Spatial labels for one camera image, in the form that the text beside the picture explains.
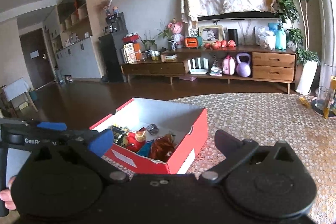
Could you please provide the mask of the person's left hand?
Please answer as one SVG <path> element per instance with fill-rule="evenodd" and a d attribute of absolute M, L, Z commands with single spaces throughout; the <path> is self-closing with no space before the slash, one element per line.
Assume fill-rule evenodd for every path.
<path fill-rule="evenodd" d="M 15 203 L 13 202 L 13 198 L 11 195 L 11 187 L 15 179 L 16 179 L 16 176 L 13 176 L 11 179 L 9 179 L 8 188 L 0 191 L 1 201 L 4 202 L 5 208 L 7 208 L 10 211 L 14 211 L 17 209 Z"/>

